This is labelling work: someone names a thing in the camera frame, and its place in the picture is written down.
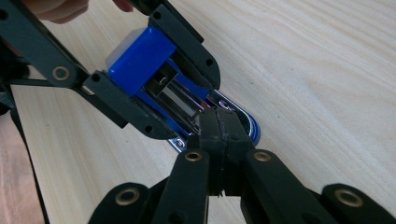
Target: hand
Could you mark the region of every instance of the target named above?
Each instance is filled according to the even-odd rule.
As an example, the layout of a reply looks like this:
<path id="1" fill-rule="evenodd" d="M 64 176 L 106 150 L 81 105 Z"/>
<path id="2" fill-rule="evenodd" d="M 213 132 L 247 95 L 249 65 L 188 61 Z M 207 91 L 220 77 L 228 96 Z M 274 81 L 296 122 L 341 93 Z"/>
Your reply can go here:
<path id="1" fill-rule="evenodd" d="M 55 23 L 65 23 L 73 20 L 88 10 L 89 0 L 22 0 L 40 19 Z M 127 0 L 113 0 L 122 11 L 132 11 Z"/>

